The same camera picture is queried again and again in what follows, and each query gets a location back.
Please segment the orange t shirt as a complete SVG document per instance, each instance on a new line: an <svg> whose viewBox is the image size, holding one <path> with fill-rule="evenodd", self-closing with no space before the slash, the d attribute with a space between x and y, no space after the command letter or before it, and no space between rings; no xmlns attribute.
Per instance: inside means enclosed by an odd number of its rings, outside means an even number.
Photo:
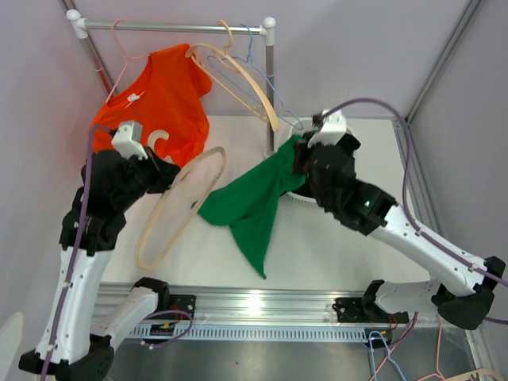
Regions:
<svg viewBox="0 0 508 381"><path fill-rule="evenodd" d="M210 124L202 97L212 82L186 56L189 44L149 55L140 76L124 91L110 97L92 125L116 129L122 122L142 125L140 142L161 159L184 167L201 154Z"/></svg>

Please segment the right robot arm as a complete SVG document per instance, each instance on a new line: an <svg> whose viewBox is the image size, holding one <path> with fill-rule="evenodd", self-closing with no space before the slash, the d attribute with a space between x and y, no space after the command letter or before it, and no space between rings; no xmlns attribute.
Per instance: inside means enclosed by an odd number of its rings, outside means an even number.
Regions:
<svg viewBox="0 0 508 381"><path fill-rule="evenodd" d="M430 275L424 282L371 282L361 302L370 321L386 315L436 313L448 323L475 330L487 320L505 263L465 252L428 227L411 220L403 204L356 176L352 135L336 144L297 137L292 171L304 175L319 207L344 227L396 249Z"/></svg>

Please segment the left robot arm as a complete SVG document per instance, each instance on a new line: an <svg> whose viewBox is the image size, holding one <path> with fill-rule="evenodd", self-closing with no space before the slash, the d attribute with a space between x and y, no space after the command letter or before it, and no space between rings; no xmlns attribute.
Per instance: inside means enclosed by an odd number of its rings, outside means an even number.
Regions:
<svg viewBox="0 0 508 381"><path fill-rule="evenodd" d="M48 324L39 344L21 355L20 370L58 380L102 380L129 333L148 316L169 313L168 284L143 277L120 306L91 324L126 211L146 194L169 190L180 171L150 148L145 153L144 158L124 158L114 150L88 154L83 186L62 221L59 281Z"/></svg>

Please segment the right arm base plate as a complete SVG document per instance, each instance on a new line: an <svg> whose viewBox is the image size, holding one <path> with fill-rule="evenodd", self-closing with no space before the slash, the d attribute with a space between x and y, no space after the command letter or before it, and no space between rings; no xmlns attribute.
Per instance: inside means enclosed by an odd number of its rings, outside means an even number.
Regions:
<svg viewBox="0 0 508 381"><path fill-rule="evenodd" d="M334 299L332 309L340 323L377 323L388 324L393 318L399 324L410 322L407 312L392 314L382 310L372 300L365 297L339 297Z"/></svg>

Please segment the beige wooden hanger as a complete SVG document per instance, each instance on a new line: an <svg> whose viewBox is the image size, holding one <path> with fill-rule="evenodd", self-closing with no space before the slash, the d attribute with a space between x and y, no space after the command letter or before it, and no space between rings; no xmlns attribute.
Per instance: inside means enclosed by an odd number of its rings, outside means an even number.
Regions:
<svg viewBox="0 0 508 381"><path fill-rule="evenodd" d="M195 48L194 49L194 56L190 57L187 55L187 52L189 51L189 49L193 46L191 45L188 50L186 51L185 53L185 57L186 58L189 58L192 60L192 58L197 58L198 59L198 62L200 64L208 64L207 60L206 60L206 57L208 55L211 55L212 52L208 49L208 48ZM215 65L217 65L219 67L219 69L221 69L223 72L225 72L227 74L228 77L230 77L234 82L236 82L238 85L240 85L240 87L244 88L247 92L249 92L250 94L252 95L255 95L254 91L252 90L252 88L246 83L246 81L244 81L244 77L241 76L241 75L237 75L235 73L232 73L231 71L228 71L227 69L225 69L225 67L222 67L222 65L220 65L218 62L214 62ZM242 98L242 100L244 100L246 103L248 103L249 105L251 106L255 106L258 110L262 108L261 105L257 104L254 102L254 100L250 99L249 96L247 96L246 94L242 93L240 90L238 90L236 87L233 86L233 84L229 83L226 79L224 79L220 74L218 74L217 72L213 71L213 68L209 67L208 68L209 71L212 71L213 72L213 75L216 76L218 79L220 79L227 87L229 87L234 93L236 93L237 95L239 95L240 98Z"/></svg>
<svg viewBox="0 0 508 381"><path fill-rule="evenodd" d="M155 271L161 267L223 176L227 159L224 147L213 146L198 154L178 173L170 189L156 201L142 229L134 252L139 269ZM185 195L205 164L215 165L213 173L205 176L197 190Z"/></svg>

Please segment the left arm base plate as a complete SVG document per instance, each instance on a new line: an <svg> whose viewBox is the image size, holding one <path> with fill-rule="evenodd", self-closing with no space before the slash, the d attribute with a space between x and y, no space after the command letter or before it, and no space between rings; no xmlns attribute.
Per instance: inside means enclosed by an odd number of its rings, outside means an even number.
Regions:
<svg viewBox="0 0 508 381"><path fill-rule="evenodd" d="M196 296L193 294L171 294L169 299L169 310L179 310L175 315L178 321L189 320L188 316L184 313L194 316Z"/></svg>

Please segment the blue wire hanger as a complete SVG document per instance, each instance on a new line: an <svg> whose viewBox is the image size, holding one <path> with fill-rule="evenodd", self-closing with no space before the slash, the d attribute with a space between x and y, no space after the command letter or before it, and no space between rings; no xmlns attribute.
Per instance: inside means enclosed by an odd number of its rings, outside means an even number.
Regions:
<svg viewBox="0 0 508 381"><path fill-rule="evenodd" d="M220 85L223 90L227 91L233 98L235 98L242 106L249 110L252 114L257 116L261 121L267 123L267 130L276 133L279 131L279 122L285 121L288 125L293 126L300 118L292 111L285 109L294 119L295 122L291 122L284 117L280 117L275 110L275 100L278 99L281 106L284 105L281 96L275 89L275 74L274 74L274 59L273 50L275 47L275 19L268 17L264 20L264 23L257 29L252 30L247 25L242 24L239 28L231 28L223 21L217 21L217 24L221 26L221 30L229 36L229 41L223 48L218 48L215 45L207 43L199 43L193 45L187 55L194 56L195 48L208 48L212 54L206 57L208 64L199 63L197 58L192 60L200 67L200 69L209 76L213 81ZM239 56L231 56L229 50L233 46L233 34L234 33L247 33L249 35L248 52L245 58ZM257 33L264 38L265 42L265 66L266 71L260 70L252 60L252 43L253 35ZM230 77L227 76L214 62L218 62L222 67L225 67L228 71L241 75L244 77L244 81L252 88L255 95L250 94L244 88L240 87ZM262 106L261 109L257 109L255 106L251 106L246 103L242 98L234 93L229 87L227 87L220 79L213 75L212 71L208 68L213 68L213 71L220 74L229 83L233 84L238 90L254 100L255 103Z"/></svg>

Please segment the green t shirt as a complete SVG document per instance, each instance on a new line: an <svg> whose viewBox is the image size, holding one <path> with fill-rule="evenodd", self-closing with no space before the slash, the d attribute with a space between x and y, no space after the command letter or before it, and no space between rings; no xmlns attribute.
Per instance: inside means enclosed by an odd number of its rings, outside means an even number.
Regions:
<svg viewBox="0 0 508 381"><path fill-rule="evenodd" d="M198 210L207 223L229 228L244 258L262 279L267 278L264 262L279 198L305 182L303 175L292 172L295 145L301 138L301 134L291 136L276 153L212 191Z"/></svg>

